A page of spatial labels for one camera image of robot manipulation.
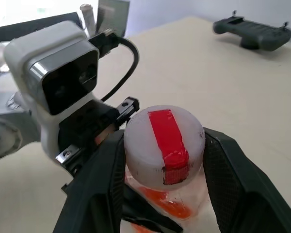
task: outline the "white bottle cap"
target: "white bottle cap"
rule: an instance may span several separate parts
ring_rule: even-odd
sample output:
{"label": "white bottle cap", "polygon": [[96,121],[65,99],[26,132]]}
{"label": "white bottle cap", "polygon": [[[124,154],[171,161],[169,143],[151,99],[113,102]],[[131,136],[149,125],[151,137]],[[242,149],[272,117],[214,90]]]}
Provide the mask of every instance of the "white bottle cap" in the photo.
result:
{"label": "white bottle cap", "polygon": [[174,190],[199,172],[205,148],[200,122],[188,111],[169,105],[137,113],[124,133],[126,163],[142,185]]}

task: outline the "white wall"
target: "white wall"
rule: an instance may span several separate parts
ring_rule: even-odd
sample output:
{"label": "white wall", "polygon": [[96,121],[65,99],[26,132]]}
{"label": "white wall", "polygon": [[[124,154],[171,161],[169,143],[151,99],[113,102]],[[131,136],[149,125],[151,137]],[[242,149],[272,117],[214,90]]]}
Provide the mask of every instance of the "white wall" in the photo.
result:
{"label": "white wall", "polygon": [[232,15],[245,19],[280,27],[289,21],[291,28],[291,0],[192,0],[198,16],[220,20]]}

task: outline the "table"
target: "table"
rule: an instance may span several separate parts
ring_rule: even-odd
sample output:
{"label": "table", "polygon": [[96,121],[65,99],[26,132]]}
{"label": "table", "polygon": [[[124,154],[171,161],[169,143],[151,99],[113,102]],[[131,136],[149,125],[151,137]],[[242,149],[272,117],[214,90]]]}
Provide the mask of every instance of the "table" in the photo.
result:
{"label": "table", "polygon": [[[203,126],[235,138],[291,207],[291,43],[274,52],[238,47],[240,38],[215,35],[211,23],[190,17],[131,37],[140,64],[107,103],[127,96],[141,108],[172,104]],[[117,48],[99,62],[97,97],[123,77],[131,53]],[[7,82],[0,86],[6,89]],[[52,232],[71,180],[34,143],[0,160],[0,233]],[[208,205],[196,232],[218,233]]]}

